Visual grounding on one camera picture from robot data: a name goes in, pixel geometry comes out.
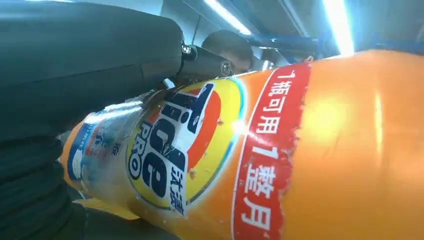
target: yellow circular label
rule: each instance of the yellow circular label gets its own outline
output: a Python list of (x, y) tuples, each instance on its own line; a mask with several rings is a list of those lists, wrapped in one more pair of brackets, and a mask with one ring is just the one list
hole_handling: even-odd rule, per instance
[(146, 110), (130, 137), (126, 166), (148, 204), (185, 215), (213, 185), (234, 147), (232, 123), (243, 115), (236, 80), (217, 79), (168, 92)]

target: ceiling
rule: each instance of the ceiling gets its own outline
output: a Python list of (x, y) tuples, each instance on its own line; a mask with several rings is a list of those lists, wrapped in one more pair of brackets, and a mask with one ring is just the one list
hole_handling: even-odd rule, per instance
[[(339, 53), (322, 0), (221, 2), (254, 26), (258, 34), (250, 39), (254, 45), (277, 48), (285, 56)], [(355, 51), (380, 48), (424, 54), (424, 0), (344, 2)]]

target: red vertical banner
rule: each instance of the red vertical banner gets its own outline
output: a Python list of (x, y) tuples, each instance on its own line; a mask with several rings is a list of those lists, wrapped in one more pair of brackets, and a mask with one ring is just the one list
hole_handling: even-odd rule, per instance
[(290, 155), (309, 77), (306, 63), (278, 68), (262, 89), (239, 160), (232, 208), (234, 240), (281, 239), (281, 196), (292, 174)]

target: orange detergent bottle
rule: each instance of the orange detergent bottle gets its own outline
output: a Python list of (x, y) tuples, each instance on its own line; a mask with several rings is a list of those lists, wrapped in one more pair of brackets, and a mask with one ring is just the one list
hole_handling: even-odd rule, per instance
[(423, 240), (423, 99), (424, 57), (367, 51), (108, 106), (60, 159), (183, 240)]

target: short black hair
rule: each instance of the short black hair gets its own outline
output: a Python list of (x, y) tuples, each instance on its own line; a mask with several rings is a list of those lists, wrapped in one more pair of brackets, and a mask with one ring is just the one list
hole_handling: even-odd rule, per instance
[(219, 30), (211, 33), (201, 44), (201, 47), (214, 53), (231, 53), (241, 61), (253, 63), (253, 51), (249, 42), (237, 33), (229, 30)]

